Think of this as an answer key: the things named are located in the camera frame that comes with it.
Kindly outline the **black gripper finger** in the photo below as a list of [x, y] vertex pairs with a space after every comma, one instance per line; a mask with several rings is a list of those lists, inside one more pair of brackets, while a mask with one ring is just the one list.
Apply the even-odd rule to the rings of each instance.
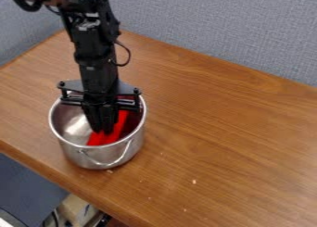
[[98, 107], [81, 103], [81, 109], [85, 114], [86, 121], [90, 125], [90, 128], [94, 132], [101, 131], [101, 120], [100, 120], [100, 114], [98, 114]]
[[113, 125], [117, 122], [117, 109], [112, 105], [103, 105], [100, 108], [101, 113], [101, 129], [104, 133], [113, 131]]

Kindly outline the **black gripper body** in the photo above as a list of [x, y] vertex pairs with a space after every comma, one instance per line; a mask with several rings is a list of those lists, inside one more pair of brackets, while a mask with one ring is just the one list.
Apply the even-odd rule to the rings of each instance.
[[119, 79], [117, 64], [112, 58], [74, 61], [78, 66], [78, 80], [60, 81], [60, 102], [82, 107], [86, 113], [97, 113], [101, 108], [140, 110], [141, 91]]

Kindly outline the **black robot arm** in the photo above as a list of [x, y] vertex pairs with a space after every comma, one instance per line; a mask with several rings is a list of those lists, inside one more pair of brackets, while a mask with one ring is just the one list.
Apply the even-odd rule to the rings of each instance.
[[12, 0], [25, 11], [46, 7], [60, 16], [74, 45], [74, 63], [80, 78], [61, 81], [60, 102], [78, 106], [94, 132], [109, 133], [119, 112], [140, 110], [140, 89], [119, 79], [115, 47], [120, 44], [120, 22], [108, 0]]

